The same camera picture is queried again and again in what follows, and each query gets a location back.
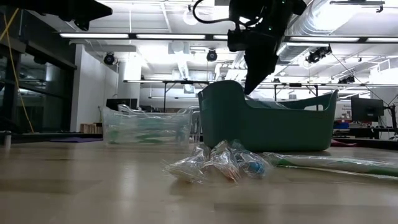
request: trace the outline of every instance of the wooden table surface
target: wooden table surface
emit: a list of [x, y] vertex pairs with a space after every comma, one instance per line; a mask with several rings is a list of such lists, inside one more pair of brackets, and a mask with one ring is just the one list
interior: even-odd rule
[[[398, 163], [398, 153], [331, 148]], [[102, 142], [16, 144], [0, 156], [0, 223], [398, 223], [398, 180], [277, 168], [239, 184], [177, 182], [188, 151]]]

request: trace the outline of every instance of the wall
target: wall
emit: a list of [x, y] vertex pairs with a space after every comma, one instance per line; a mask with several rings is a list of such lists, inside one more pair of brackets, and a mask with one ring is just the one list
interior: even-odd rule
[[118, 83], [118, 98], [130, 99], [136, 98], [137, 105], [140, 102], [140, 83], [125, 83], [124, 80], [140, 80], [141, 79], [141, 65], [136, 61], [136, 58], [130, 58], [127, 62], [119, 64], [119, 83]]
[[71, 131], [79, 131], [81, 123], [99, 122], [98, 107], [106, 104], [118, 91], [118, 74], [86, 52], [83, 45], [76, 46]]
[[[140, 90], [140, 105], [152, 106], [154, 108], [163, 108], [163, 98], [162, 99], [149, 99], [148, 97], [163, 97], [163, 88], [141, 88]], [[184, 94], [183, 88], [172, 88], [170, 89], [166, 96], [169, 97], [195, 97], [195, 94]], [[198, 106], [199, 100], [178, 100], [178, 99], [166, 99], [166, 108], [188, 108], [190, 106]]]

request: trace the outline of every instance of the security camera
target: security camera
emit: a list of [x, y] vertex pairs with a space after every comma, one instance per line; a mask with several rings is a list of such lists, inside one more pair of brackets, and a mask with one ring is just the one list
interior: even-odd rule
[[214, 62], [217, 60], [217, 53], [215, 49], [210, 49], [209, 52], [207, 53], [207, 61], [208, 62]]
[[114, 56], [114, 52], [106, 53], [104, 57], [105, 65], [114, 65], [118, 62], [118, 59]]

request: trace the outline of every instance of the clear plastic storage bin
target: clear plastic storage bin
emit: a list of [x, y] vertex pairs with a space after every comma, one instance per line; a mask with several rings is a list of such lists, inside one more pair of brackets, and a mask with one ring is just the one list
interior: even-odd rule
[[103, 137], [107, 144], [167, 144], [188, 147], [191, 109], [176, 114], [143, 113], [128, 107], [103, 109]]

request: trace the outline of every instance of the plastic packaging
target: plastic packaging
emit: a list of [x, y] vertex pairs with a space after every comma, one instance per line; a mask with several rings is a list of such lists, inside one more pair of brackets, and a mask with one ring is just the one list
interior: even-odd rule
[[294, 156], [265, 152], [265, 160], [275, 166], [306, 167], [341, 170], [359, 174], [387, 175], [398, 177], [398, 165], [388, 162], [328, 156]]
[[204, 144], [193, 148], [192, 155], [188, 158], [177, 161], [165, 166], [165, 171], [169, 172], [179, 180], [188, 182], [203, 182], [206, 179], [202, 168], [209, 160], [210, 148]]
[[239, 168], [252, 178], [263, 178], [273, 168], [272, 164], [265, 161], [260, 155], [245, 150], [238, 140], [232, 141], [229, 148]]
[[241, 176], [239, 166], [232, 152], [228, 149], [228, 142], [221, 141], [213, 148], [210, 154], [210, 161], [204, 167], [214, 166], [220, 170], [227, 178], [237, 182]]

